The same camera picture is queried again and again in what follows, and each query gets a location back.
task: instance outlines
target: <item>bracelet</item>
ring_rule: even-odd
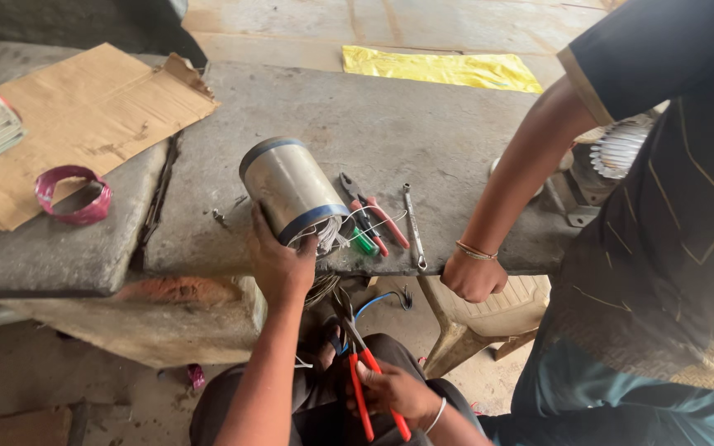
[[[468,256],[478,260],[494,260],[497,258],[498,254],[497,252],[495,252],[494,254],[484,254],[478,249],[471,248],[466,244],[463,244],[460,240],[456,240],[456,248],[461,249],[462,252],[464,252]]]
[[[443,414],[443,410],[445,410],[445,397],[443,397],[443,403],[440,405],[440,411],[437,412],[437,418],[434,419],[434,422],[431,423],[431,425],[426,429],[426,435],[428,435],[429,432],[431,432],[431,428],[434,427],[435,424],[437,424],[437,420],[440,419],[440,415]]]

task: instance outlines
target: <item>beige chair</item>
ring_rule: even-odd
[[[423,294],[440,322],[440,338],[423,370],[440,378],[495,342],[500,360],[536,337],[547,309],[550,280],[545,275],[513,275],[500,294],[480,304],[464,301],[440,282],[439,276],[419,276]]]

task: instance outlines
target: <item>pink tape roll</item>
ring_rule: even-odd
[[[89,205],[71,213],[71,214],[55,214],[52,207],[52,198],[54,198],[54,188],[57,183],[65,178],[87,178],[90,181],[97,181],[103,185],[101,194],[95,198]],[[92,225],[96,221],[101,221],[106,218],[109,212],[109,204],[112,201],[112,189],[103,180],[103,178],[95,175],[92,170],[81,166],[59,166],[43,172],[35,181],[35,197],[43,206],[46,213],[53,215],[59,221],[69,225]]]

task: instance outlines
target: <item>black t-shirt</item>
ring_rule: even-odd
[[[556,324],[617,370],[714,389],[714,0],[630,0],[559,58],[601,125],[670,104],[567,253]]]

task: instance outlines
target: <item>yellow plastic sheet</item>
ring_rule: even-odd
[[[514,54],[438,56],[396,54],[343,46],[343,71],[357,75],[541,93],[533,73]]]

